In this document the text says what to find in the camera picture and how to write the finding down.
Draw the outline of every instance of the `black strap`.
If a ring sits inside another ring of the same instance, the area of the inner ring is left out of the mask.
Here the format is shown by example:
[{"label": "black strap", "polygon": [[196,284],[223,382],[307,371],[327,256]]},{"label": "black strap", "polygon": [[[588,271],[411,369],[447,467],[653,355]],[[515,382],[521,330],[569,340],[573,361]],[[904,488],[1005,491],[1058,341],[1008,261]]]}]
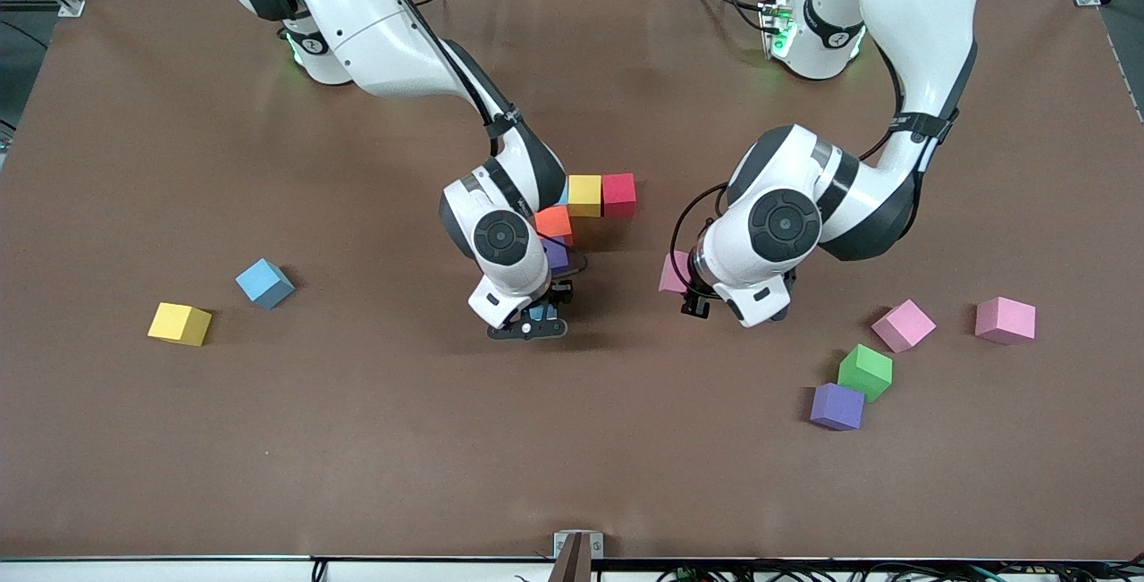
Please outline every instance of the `black strap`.
[{"label": "black strap", "polygon": [[510,103],[508,104],[508,110],[503,113],[498,113],[496,117],[493,118],[491,125],[485,126],[485,133],[488,134],[490,139],[495,139],[501,137],[505,133],[509,133],[509,130],[515,129],[516,126],[523,121],[524,118],[521,114],[521,110]]},{"label": "black strap", "polygon": [[898,113],[891,119],[889,130],[890,133],[901,133],[901,130],[912,133],[914,137],[911,138],[915,142],[922,142],[923,138],[932,137],[937,139],[937,143],[942,143],[945,141],[946,135],[950,134],[953,121],[955,121],[960,113],[960,110],[953,109],[953,113],[948,119],[942,119],[940,117],[927,113]]},{"label": "black strap", "polygon": [[823,198],[818,199],[818,210],[823,213],[824,222],[839,210],[842,199],[850,192],[850,186],[853,186],[855,177],[858,175],[858,158],[855,156],[842,153],[839,169],[831,178],[831,185],[826,186],[826,191],[823,191]]},{"label": "black strap", "polygon": [[521,194],[516,184],[513,183],[513,178],[508,176],[508,172],[505,170],[496,158],[486,159],[482,166],[485,170],[488,170],[488,178],[496,184],[496,188],[505,196],[505,199],[508,200],[513,210],[519,213],[523,218],[532,218],[532,208],[529,207],[524,196]]},{"label": "black strap", "polygon": [[836,51],[839,48],[845,48],[861,32],[863,25],[865,25],[859,23],[850,27],[841,27],[833,23],[826,23],[815,11],[813,0],[807,0],[803,5],[803,14],[807,16],[807,26],[823,40],[823,47],[829,48],[833,51]]}]

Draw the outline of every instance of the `orange cube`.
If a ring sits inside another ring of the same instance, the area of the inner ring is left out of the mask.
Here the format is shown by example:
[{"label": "orange cube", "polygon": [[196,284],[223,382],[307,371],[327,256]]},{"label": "orange cube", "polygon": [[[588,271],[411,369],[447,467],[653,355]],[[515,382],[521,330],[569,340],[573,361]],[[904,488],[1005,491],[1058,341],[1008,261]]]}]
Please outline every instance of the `orange cube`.
[{"label": "orange cube", "polygon": [[537,232],[548,237],[564,236],[564,244],[572,244],[572,218],[569,207],[548,207],[537,213]]}]

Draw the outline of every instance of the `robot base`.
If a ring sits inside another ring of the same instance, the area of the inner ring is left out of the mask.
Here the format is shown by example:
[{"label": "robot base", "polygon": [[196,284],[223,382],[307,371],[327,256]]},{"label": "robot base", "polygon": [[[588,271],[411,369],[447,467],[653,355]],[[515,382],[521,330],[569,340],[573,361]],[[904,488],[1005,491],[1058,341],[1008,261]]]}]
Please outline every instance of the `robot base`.
[{"label": "robot base", "polygon": [[829,80],[842,72],[850,59],[858,56],[866,30],[853,38],[853,45],[842,48],[826,48],[821,38],[807,25],[803,7],[807,0],[776,0],[773,6],[763,8],[760,18],[763,25],[776,27],[779,34],[763,32],[763,50],[770,59],[777,59],[791,72],[805,80]]},{"label": "robot base", "polygon": [[555,281],[548,292],[508,321],[501,328],[490,326],[488,337],[493,341],[532,341],[532,338],[559,338],[567,334],[569,325],[559,318],[559,305],[572,302],[572,281]]}]

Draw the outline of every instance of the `table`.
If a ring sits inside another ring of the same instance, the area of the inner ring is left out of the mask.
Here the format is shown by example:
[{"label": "table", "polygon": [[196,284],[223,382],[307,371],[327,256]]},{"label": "table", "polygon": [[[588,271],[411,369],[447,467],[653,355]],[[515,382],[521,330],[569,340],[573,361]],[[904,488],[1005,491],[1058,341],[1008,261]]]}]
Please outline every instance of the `table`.
[{"label": "table", "polygon": [[[613,557],[1138,550],[1144,133],[1097,13],[982,0],[911,234],[815,253],[744,330],[656,292],[676,216],[773,126],[865,150],[879,57],[796,80],[713,0],[424,10],[569,172],[641,181],[635,218],[574,223],[569,336],[490,342],[466,306],[437,221],[486,153],[463,102],[320,88],[233,0],[89,0],[0,174],[0,555],[530,555],[572,526]],[[233,282],[262,256],[299,285],[270,312]],[[972,336],[999,294],[1035,344]],[[938,330],[863,430],[807,423],[906,297]],[[159,301],[210,310],[207,345],[148,338]]]}]

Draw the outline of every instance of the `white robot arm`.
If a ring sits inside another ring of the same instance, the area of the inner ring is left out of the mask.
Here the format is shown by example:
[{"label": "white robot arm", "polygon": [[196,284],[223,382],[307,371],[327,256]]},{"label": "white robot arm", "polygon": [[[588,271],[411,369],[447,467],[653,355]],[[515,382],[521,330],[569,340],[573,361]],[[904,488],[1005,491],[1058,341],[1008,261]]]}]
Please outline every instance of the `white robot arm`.
[{"label": "white robot arm", "polygon": [[[240,0],[281,21],[295,59],[323,83],[353,81],[375,96],[453,94],[480,113],[492,142],[482,166],[445,188],[439,215],[484,273],[469,305],[494,338],[563,336],[553,313],[571,296],[551,273],[531,218],[559,200],[563,166],[460,45],[434,34],[412,0]],[[545,317],[529,318],[530,308]]]},{"label": "white robot arm", "polygon": [[[791,301],[794,269],[816,245],[841,261],[861,261],[906,234],[930,159],[956,118],[974,65],[976,3],[858,0],[897,93],[882,158],[867,166],[796,125],[765,133],[726,184],[725,215],[705,229],[691,252],[684,313],[706,318],[707,300],[722,300],[744,326],[779,320]],[[823,7],[820,14],[831,10]],[[825,61],[837,66],[831,56]]]}]

